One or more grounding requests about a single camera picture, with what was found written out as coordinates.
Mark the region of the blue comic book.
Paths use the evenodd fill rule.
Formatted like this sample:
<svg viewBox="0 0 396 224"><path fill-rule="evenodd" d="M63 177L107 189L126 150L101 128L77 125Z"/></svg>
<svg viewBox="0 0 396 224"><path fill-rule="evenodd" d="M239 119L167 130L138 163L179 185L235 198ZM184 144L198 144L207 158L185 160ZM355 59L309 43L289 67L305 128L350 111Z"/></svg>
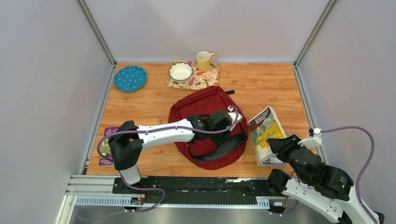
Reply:
<svg viewBox="0 0 396 224"><path fill-rule="evenodd" d="M266 160L256 159L257 166L285 166L287 163L282 162L276 156L270 157Z"/></svg>

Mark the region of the yellow illustrated paperback book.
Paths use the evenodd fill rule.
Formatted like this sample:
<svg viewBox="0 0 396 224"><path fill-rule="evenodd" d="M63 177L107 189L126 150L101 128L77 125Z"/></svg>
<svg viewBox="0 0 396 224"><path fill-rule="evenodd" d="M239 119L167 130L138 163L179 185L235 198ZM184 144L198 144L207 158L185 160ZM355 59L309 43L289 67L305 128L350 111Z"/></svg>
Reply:
<svg viewBox="0 0 396 224"><path fill-rule="evenodd" d="M256 159L266 160L275 156L271 152L267 140L270 138L283 139L286 138L286 134L274 109L267 106L250 119L247 125L255 147Z"/></svg>

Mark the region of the red backpack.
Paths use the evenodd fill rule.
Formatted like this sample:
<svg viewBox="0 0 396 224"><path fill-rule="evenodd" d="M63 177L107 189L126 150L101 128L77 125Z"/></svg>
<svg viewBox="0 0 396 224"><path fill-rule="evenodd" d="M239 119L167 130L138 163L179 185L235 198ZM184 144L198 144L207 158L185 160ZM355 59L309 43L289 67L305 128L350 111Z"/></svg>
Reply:
<svg viewBox="0 0 396 224"><path fill-rule="evenodd" d="M205 125L199 125L198 129L216 131L218 128L214 123L225 119L220 111L227 111L231 105L236 106L226 91L219 86L210 86L177 101L170 109L168 122L192 118L194 124L201 121ZM233 130L218 134L196 133L190 142L175 143L179 152L207 170L236 162L244 153L248 140L247 120L240 109L238 113L242 120Z"/></svg>

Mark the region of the purple treehouse book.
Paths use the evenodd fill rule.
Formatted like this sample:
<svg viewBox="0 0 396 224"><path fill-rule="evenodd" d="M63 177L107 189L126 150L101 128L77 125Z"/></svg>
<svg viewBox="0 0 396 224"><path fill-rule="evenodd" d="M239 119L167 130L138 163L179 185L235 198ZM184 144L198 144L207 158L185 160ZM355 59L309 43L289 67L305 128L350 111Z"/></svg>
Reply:
<svg viewBox="0 0 396 224"><path fill-rule="evenodd" d="M104 129L104 136L107 136L107 135L110 135L112 133L115 133L118 130L118 128L119 128L118 126L105 128ZM106 157L108 159L111 159L111 160L113 159L111 151L110 151L110 147L109 147L109 144L108 144L108 139L105 139L101 143L100 153L104 157ZM112 165L113 165L112 161L109 161L109 160L107 160L105 158L100 157L100 160L99 160L99 166L100 167L106 167L106 166L112 166Z"/></svg>

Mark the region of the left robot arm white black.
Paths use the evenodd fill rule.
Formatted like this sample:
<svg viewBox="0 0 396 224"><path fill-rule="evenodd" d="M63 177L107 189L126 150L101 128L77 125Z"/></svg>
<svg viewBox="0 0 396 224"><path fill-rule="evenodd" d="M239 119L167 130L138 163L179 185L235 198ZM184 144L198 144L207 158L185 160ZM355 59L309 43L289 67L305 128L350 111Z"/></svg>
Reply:
<svg viewBox="0 0 396 224"><path fill-rule="evenodd" d="M194 115L180 121L157 126L137 126L125 122L107 136L114 168L125 180L125 188L132 194L141 191L143 182L137 166L142 151L175 142L196 143L209 139L215 145L213 152L192 156L199 165L224 159L247 141L246 132L233 134L242 126L243 116L235 107L219 110L213 115Z"/></svg>

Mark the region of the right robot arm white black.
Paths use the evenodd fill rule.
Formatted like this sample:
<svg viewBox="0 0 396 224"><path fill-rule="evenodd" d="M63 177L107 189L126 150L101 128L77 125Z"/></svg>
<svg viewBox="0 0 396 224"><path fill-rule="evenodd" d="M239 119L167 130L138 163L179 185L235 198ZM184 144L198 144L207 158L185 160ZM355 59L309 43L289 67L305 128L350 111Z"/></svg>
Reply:
<svg viewBox="0 0 396 224"><path fill-rule="evenodd" d="M301 143L296 135L267 140L271 151L290 164L299 181L273 169L266 181L271 195L282 194L314 209L333 224L382 224L384 215L372 211L358 198L357 187L342 169L324 164L321 157Z"/></svg>

